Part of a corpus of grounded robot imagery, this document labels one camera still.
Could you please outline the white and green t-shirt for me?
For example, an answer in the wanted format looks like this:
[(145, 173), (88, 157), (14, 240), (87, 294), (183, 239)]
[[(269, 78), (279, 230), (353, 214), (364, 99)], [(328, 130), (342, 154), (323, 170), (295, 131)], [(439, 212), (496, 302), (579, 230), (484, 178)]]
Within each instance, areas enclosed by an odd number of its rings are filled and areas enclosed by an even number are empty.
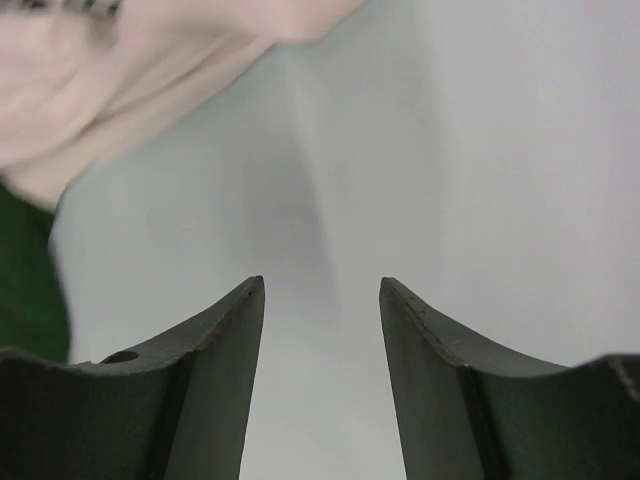
[(5, 1), (1, 344), (64, 363), (71, 329), (49, 239), (56, 205), (220, 93), (271, 47), (317, 40), (354, 1)]

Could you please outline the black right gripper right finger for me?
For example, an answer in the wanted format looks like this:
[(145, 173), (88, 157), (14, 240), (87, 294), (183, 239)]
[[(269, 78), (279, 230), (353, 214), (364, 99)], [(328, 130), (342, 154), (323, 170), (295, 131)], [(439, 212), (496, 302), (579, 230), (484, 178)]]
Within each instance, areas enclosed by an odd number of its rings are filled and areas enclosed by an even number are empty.
[(410, 479), (635, 479), (639, 359), (575, 367), (500, 345), (394, 278), (379, 292)]

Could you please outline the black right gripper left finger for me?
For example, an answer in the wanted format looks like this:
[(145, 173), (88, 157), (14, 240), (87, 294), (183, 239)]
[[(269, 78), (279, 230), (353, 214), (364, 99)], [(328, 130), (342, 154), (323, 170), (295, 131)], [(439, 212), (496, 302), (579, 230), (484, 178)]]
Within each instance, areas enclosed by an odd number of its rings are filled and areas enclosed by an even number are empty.
[(99, 363), (1, 352), (5, 479), (235, 479), (264, 318), (254, 276)]

